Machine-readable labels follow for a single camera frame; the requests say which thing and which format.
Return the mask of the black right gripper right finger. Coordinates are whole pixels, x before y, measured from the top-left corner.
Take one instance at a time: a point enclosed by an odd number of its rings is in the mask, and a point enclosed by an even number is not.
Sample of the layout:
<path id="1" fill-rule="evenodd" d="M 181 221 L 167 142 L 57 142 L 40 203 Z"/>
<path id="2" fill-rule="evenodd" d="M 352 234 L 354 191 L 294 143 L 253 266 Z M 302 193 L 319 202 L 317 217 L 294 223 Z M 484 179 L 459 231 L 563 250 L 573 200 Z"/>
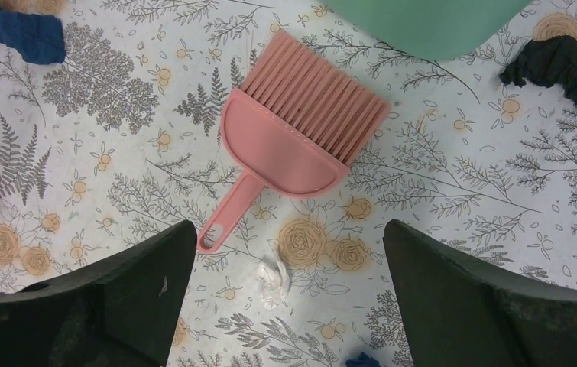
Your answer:
<path id="1" fill-rule="evenodd" d="M 384 249 L 417 366 L 577 366 L 577 290 L 391 220 Z"/>

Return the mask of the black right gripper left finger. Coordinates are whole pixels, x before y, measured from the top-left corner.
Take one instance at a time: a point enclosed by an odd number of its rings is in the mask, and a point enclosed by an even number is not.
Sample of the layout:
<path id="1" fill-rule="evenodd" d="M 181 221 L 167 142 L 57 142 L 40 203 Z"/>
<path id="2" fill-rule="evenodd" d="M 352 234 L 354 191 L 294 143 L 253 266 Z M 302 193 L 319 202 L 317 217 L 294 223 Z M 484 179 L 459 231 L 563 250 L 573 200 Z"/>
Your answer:
<path id="1" fill-rule="evenodd" d="M 0 293 L 0 366 L 163 366 L 196 253 L 182 221 L 70 273 Z"/>

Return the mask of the pink hand brush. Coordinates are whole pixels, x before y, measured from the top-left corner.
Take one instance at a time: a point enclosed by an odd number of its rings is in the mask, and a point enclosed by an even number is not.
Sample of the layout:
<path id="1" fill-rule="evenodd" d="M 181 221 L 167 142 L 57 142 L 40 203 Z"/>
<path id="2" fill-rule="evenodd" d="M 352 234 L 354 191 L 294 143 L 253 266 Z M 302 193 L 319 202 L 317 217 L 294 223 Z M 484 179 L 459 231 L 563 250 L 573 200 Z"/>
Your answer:
<path id="1" fill-rule="evenodd" d="M 275 34 L 222 109 L 220 132 L 242 172 L 198 239 L 215 252 L 265 188 L 318 196 L 338 185 L 390 104 L 288 33 Z"/>

